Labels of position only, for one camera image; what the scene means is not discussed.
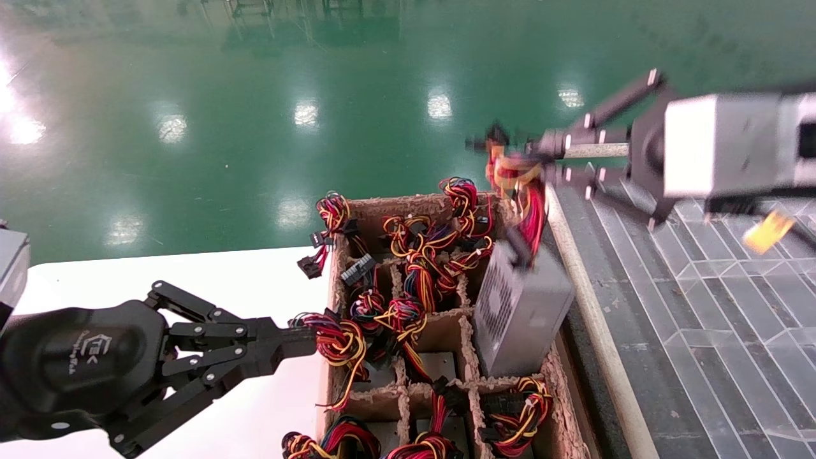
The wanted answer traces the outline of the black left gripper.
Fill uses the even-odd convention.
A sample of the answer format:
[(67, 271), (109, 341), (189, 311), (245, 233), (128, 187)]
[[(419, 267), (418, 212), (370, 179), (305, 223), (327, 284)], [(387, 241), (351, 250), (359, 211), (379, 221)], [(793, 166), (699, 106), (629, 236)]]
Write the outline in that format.
[[(146, 303), (12, 316), (2, 333), (2, 441), (105, 427), (110, 446), (136, 458), (242, 381), (317, 352), (313, 328), (237, 317), (163, 280)], [(183, 320), (167, 328), (160, 310)], [(167, 346), (204, 353), (163, 362), (158, 375), (164, 335)], [(260, 351), (215, 351), (251, 345)], [(145, 403), (167, 388), (174, 393)]]

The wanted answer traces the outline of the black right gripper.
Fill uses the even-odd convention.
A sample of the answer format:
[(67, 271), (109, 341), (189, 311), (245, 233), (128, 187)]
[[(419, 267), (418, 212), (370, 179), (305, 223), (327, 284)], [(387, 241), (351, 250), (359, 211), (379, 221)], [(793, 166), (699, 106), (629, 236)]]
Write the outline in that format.
[[(653, 104), (629, 125), (608, 125), (616, 117), (650, 98)], [(667, 220), (677, 202), (676, 198), (664, 196), (665, 112), (675, 99), (676, 93), (667, 86), (664, 74), (651, 69), (647, 75), (639, 76), (585, 112), (567, 128), (548, 129), (539, 138), (528, 137), (520, 143), (511, 139), (501, 123), (494, 122), (483, 136), (466, 139), (465, 146), (479, 153), (493, 153), (495, 149), (501, 149), (502, 153), (525, 159), (562, 160), (575, 149), (622, 143), (627, 148), (629, 169), (595, 168), (589, 164), (581, 170), (556, 165), (553, 168), (553, 185), (574, 187), (586, 200), (599, 201), (630, 220), (656, 228), (660, 221)], [(636, 206), (630, 198), (607, 191), (607, 186), (619, 186), (626, 181), (632, 181), (652, 196), (655, 200), (652, 212)]]

